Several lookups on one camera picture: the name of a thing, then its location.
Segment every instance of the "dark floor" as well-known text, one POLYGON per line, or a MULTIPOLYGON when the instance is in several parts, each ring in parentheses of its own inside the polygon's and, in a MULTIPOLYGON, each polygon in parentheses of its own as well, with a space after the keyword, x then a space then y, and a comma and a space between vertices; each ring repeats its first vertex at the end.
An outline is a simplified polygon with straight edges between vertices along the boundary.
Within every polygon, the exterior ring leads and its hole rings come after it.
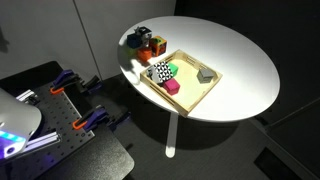
POLYGON ((135 161, 126 179, 275 179, 254 163, 265 148, 301 179, 316 179, 266 136, 255 119, 217 124, 180 118, 176 155, 170 159, 165 155, 170 114, 136 93, 122 75, 106 80, 89 101, 132 113, 114 132, 135 161))

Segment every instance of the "white round table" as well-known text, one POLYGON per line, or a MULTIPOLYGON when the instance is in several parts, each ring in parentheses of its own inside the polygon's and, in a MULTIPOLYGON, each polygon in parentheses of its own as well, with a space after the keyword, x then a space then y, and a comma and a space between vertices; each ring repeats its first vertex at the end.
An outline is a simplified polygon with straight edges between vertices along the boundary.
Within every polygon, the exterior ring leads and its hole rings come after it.
POLYGON ((245 36, 217 23, 197 18, 165 16, 142 21, 121 37, 118 61, 121 71, 144 97, 171 112, 166 154, 175 153, 178 112, 140 82, 148 65, 128 54, 126 38, 138 26, 167 40, 166 53, 153 57, 149 65, 180 49, 223 74, 218 84, 189 113, 188 118, 209 122, 231 122, 253 117, 275 101, 280 79, 268 55, 245 36))

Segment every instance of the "checkered cube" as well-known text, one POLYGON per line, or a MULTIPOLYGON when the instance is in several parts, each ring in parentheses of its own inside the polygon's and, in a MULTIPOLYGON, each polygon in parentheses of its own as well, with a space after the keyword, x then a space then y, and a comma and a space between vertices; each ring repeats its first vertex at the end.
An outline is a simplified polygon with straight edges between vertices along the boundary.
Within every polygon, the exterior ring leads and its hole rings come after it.
POLYGON ((160 62, 148 68, 147 76, 149 76, 155 83, 161 84, 171 79, 173 74, 166 62, 160 62))

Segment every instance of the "table leg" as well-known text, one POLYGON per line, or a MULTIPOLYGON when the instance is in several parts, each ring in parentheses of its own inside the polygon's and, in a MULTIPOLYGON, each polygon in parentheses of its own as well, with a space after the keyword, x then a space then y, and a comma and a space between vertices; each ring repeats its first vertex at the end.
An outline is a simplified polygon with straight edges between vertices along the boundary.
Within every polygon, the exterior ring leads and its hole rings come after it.
POLYGON ((166 155, 168 158, 172 158, 176 151, 178 118, 179 114, 171 113, 166 146, 166 155))

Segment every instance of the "orange clamp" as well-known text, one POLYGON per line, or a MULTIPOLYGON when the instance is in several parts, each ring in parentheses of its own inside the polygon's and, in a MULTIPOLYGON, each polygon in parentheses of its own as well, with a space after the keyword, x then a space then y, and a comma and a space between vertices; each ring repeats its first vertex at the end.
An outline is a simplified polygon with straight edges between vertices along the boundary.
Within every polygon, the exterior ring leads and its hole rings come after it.
POLYGON ((64 91, 64 88, 60 88, 60 89, 57 89, 57 90, 53 90, 53 88, 50 88, 50 92, 51 92, 51 94, 53 94, 53 95, 56 95, 56 94, 59 94, 59 93, 61 93, 62 91, 64 91))
POLYGON ((87 121, 85 121, 85 122, 83 122, 83 123, 81 123, 81 124, 79 124, 79 125, 77 126, 76 124, 77 124, 78 121, 79 121, 79 119, 75 120, 75 121, 72 123, 72 127, 73 127, 75 130, 79 130, 79 129, 81 129, 84 125, 87 124, 87 121))

